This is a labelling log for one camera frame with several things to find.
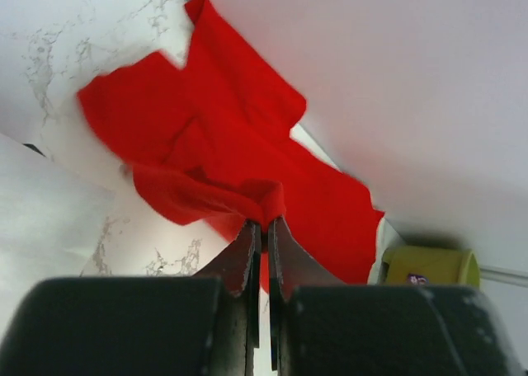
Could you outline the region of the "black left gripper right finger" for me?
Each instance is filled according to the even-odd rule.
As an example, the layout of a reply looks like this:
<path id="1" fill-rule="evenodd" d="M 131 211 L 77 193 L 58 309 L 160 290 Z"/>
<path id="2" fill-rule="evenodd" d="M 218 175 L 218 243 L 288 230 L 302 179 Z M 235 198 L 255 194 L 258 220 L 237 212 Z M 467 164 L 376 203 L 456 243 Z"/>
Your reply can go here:
<path id="1" fill-rule="evenodd" d="M 476 289 L 345 284 L 294 240 L 267 234 L 271 367 L 279 375 L 521 375 L 500 317 Z"/>

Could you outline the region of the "red t shirt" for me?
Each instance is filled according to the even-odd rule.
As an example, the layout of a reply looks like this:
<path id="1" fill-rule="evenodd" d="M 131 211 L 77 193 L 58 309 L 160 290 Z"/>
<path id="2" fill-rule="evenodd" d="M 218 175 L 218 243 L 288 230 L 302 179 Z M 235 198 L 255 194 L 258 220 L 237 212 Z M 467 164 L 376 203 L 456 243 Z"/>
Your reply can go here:
<path id="1" fill-rule="evenodd" d="M 210 0 L 185 9 L 194 29 L 183 67 L 155 51 L 78 91 L 93 133 L 164 218 L 203 219 L 230 241 L 247 220 L 268 229 L 284 217 L 323 267 L 364 284 L 382 218 L 368 188 L 291 137 L 304 97 Z"/>

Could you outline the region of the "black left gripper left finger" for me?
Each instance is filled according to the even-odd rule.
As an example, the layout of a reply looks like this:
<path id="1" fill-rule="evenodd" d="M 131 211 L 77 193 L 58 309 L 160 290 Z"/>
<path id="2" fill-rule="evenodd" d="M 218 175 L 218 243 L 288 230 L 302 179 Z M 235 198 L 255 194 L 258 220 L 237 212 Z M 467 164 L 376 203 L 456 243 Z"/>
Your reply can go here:
<path id="1" fill-rule="evenodd" d="M 44 280 L 1 344 L 4 375 L 250 375 L 259 343 L 261 229 L 243 225 L 182 277 Z"/>

